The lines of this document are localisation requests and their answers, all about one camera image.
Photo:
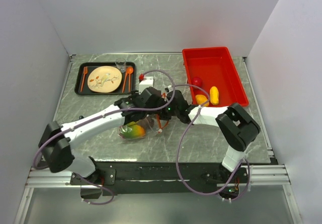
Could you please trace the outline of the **orange fake fruit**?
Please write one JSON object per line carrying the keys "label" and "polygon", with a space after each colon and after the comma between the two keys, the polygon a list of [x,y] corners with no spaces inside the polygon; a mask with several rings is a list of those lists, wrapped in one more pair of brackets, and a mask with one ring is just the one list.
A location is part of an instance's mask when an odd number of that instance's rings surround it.
{"label": "orange fake fruit", "polygon": [[196,95],[195,96],[196,99],[196,103],[198,105],[204,106],[204,107],[208,107],[209,106],[209,100],[206,96],[204,95]]}

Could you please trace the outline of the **clear zip top bag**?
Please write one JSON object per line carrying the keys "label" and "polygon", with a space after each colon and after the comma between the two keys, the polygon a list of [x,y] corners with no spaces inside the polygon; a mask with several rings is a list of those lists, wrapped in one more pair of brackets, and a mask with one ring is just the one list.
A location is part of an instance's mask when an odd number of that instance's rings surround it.
{"label": "clear zip top bag", "polygon": [[[158,108],[166,104],[166,95],[161,91],[144,90],[141,94],[135,92],[129,97],[117,100],[114,105],[121,109],[128,108]],[[158,111],[124,111],[124,125],[119,127],[118,136],[123,140],[144,138],[152,131],[162,130],[160,124],[161,110]]]}

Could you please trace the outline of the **red fake apple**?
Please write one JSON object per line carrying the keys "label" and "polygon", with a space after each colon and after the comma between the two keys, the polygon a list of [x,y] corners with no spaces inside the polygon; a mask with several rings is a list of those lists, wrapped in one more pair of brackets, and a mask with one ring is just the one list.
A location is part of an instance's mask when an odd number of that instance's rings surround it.
{"label": "red fake apple", "polygon": [[203,85],[203,81],[200,77],[193,77],[192,84],[201,88]]}

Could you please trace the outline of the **green orange fake mango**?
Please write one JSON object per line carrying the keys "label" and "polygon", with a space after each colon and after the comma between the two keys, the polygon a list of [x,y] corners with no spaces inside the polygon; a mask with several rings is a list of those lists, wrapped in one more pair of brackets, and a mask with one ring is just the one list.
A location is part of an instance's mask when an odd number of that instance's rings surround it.
{"label": "green orange fake mango", "polygon": [[119,136],[123,139],[136,139],[145,136],[145,129],[137,124],[124,125],[119,128]]}

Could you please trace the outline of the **yellow fake fruit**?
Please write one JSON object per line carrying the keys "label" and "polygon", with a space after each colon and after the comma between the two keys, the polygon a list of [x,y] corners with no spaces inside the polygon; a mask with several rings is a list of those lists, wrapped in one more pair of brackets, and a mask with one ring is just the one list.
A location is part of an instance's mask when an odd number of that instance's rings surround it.
{"label": "yellow fake fruit", "polygon": [[212,105],[218,105],[219,104],[219,90],[216,86],[212,86],[209,91],[210,96],[210,103]]}

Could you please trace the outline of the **dark purple fake plum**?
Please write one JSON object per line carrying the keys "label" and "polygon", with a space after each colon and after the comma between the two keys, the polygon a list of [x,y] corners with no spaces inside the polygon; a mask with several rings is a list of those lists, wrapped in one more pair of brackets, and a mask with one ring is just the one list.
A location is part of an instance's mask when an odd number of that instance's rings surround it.
{"label": "dark purple fake plum", "polygon": [[137,125],[144,129],[152,129],[154,127],[154,119],[150,116],[138,121]]}

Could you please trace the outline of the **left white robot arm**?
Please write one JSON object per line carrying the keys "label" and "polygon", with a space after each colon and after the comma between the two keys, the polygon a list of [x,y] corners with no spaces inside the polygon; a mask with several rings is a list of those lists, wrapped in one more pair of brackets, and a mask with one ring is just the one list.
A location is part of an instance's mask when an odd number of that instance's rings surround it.
{"label": "left white robot arm", "polygon": [[42,154],[52,173],[73,167],[86,183],[93,185],[99,181],[100,172],[90,157],[72,153],[75,146],[105,130],[136,122],[149,113],[158,113],[168,104],[159,90],[148,87],[142,93],[121,98],[86,118],[63,125],[52,121],[45,127],[37,153]]}

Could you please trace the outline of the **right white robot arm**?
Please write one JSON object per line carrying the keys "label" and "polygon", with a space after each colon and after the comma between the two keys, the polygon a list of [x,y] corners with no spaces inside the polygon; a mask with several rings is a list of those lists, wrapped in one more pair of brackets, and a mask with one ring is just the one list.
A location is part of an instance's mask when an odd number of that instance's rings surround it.
{"label": "right white robot arm", "polygon": [[228,143],[220,177],[226,183],[233,182],[238,176],[236,167],[245,157],[248,145],[261,132],[259,124],[238,103],[227,107],[206,107],[188,104],[179,90],[169,92],[166,99],[172,95],[175,97],[171,103],[157,114],[159,119],[168,121],[177,117],[185,124],[192,122],[219,127]]}

